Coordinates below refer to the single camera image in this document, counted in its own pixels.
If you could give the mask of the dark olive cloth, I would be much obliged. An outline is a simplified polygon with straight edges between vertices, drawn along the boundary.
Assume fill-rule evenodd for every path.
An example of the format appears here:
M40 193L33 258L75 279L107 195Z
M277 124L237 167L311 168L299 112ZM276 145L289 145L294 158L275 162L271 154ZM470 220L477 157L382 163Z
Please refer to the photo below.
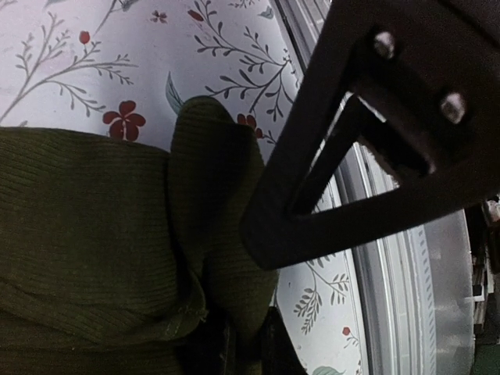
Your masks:
M238 233L263 166L255 130L208 97L169 151L3 128L2 373L185 374L214 309L250 342L277 283Z

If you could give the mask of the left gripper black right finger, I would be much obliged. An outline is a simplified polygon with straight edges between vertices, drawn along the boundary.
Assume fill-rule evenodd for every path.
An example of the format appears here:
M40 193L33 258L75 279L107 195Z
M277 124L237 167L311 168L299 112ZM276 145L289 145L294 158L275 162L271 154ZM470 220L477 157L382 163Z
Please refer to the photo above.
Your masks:
M356 143L396 189L315 212ZM265 270L471 206L499 189L499 4L335 1L241 221Z

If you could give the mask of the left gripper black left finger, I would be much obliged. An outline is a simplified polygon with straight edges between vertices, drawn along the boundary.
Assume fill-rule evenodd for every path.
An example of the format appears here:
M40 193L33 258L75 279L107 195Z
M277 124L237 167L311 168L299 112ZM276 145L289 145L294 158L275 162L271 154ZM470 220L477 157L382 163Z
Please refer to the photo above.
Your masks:
M222 309L183 340L185 374L241 374L243 365L256 361L261 374L305 374L278 308L267 309L257 333L243 343L234 322Z

